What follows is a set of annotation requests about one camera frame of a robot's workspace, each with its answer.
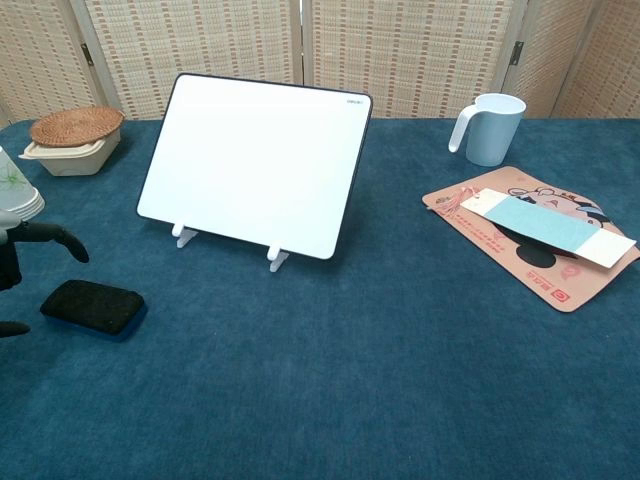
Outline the black whiteboard eraser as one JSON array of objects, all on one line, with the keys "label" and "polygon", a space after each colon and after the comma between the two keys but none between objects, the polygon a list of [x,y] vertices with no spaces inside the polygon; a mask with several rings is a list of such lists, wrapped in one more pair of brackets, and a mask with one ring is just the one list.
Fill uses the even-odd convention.
[{"label": "black whiteboard eraser", "polygon": [[57,325],[115,342],[129,338],[147,311],[139,293],[85,280],[65,281],[40,306]]}]

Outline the white rectangular board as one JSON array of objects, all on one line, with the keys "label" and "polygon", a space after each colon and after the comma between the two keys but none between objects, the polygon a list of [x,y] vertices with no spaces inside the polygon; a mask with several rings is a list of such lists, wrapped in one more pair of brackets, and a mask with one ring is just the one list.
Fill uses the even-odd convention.
[{"label": "white rectangular board", "polygon": [[364,93],[182,73],[137,211],[327,260],[372,107]]}]

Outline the white plastic tube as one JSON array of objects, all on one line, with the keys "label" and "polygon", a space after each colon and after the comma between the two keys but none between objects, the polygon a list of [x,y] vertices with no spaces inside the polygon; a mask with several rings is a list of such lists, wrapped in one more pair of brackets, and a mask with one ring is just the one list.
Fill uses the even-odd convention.
[{"label": "white plastic tube", "polygon": [[183,220],[179,220],[174,223],[171,234],[176,238],[177,248],[182,249],[198,234],[198,231],[188,228]]},{"label": "white plastic tube", "polygon": [[270,262],[269,271],[275,273],[279,270],[284,261],[289,257],[289,253],[280,247],[272,245],[267,251],[267,260]]}]

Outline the white teal bookmark with tassel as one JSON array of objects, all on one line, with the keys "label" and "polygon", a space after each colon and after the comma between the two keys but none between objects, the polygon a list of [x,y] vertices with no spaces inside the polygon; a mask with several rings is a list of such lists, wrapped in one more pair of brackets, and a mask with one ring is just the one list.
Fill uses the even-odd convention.
[{"label": "white teal bookmark with tassel", "polygon": [[440,204],[440,213],[467,210],[492,222],[525,247],[546,246],[565,256],[611,268],[636,242],[605,228],[609,218],[596,204],[549,187],[511,188],[502,193],[490,188],[462,187],[456,197]]}]

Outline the white measuring cup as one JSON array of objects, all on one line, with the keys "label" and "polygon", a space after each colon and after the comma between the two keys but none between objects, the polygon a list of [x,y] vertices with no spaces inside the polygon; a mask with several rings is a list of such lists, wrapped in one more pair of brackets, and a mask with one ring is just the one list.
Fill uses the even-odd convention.
[{"label": "white measuring cup", "polygon": [[512,95],[479,95],[471,105],[459,113],[449,139],[448,150],[451,153],[457,152],[465,132],[469,131],[466,158],[478,166],[500,165],[526,108],[523,100]]}]

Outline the white paper cup stack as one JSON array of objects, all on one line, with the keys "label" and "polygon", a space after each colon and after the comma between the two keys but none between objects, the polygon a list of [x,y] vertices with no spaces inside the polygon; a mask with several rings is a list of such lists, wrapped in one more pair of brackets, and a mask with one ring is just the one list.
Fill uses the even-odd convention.
[{"label": "white paper cup stack", "polygon": [[44,207],[45,201],[40,192],[0,146],[0,209],[29,220]]}]

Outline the woven bamboo screen panel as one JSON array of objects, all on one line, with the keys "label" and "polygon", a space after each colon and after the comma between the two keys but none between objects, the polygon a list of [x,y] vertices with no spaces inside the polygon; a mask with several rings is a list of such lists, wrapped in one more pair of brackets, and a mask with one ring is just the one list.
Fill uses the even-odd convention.
[{"label": "woven bamboo screen panel", "polygon": [[181,73],[303,84],[300,0],[72,0],[106,105],[164,115]]},{"label": "woven bamboo screen panel", "polygon": [[72,0],[0,0],[0,124],[105,105]]},{"label": "woven bamboo screen panel", "polygon": [[502,91],[528,118],[640,119],[640,0],[519,1],[524,46]]},{"label": "woven bamboo screen panel", "polygon": [[301,0],[306,84],[381,118],[451,118],[498,92],[527,0]]}]

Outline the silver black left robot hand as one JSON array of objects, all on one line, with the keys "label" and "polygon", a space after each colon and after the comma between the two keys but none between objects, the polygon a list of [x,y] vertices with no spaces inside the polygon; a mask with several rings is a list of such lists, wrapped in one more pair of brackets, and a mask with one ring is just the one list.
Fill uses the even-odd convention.
[{"label": "silver black left robot hand", "polygon": [[11,289],[22,280],[15,243],[51,240],[65,246],[79,262],[89,262],[82,242],[62,226],[25,221],[14,212],[0,209],[0,291]]}]

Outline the blue felt table cover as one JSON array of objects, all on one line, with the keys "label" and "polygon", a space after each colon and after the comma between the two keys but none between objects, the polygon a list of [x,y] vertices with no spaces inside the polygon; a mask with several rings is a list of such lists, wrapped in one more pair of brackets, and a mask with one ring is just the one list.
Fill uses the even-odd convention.
[{"label": "blue felt table cover", "polygon": [[[564,314],[428,211],[479,169],[447,119],[374,119],[328,261],[137,215],[157,138],[94,176],[22,162],[43,222],[0,293],[0,480],[640,480],[640,261]],[[115,342],[41,304],[68,280],[139,293]]]}]

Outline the pink cartoon pouch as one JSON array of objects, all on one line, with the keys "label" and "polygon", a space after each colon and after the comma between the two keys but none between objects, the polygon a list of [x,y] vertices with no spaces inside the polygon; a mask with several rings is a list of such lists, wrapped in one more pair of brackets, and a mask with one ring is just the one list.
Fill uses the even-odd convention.
[{"label": "pink cartoon pouch", "polygon": [[422,197],[427,209],[443,218],[558,311],[575,311],[629,265],[640,260],[640,249],[633,246],[612,267],[605,268],[495,225],[461,206],[463,201],[484,188],[578,218],[616,234],[621,230],[588,197],[546,184],[510,166]]}]

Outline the round woven rattan coaster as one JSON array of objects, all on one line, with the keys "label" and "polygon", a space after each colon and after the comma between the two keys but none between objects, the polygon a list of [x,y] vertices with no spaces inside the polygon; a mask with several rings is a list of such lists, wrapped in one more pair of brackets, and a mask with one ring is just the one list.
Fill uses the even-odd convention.
[{"label": "round woven rattan coaster", "polygon": [[76,147],[96,142],[120,128],[125,115],[109,106],[89,106],[49,114],[30,128],[33,142],[48,147]]}]

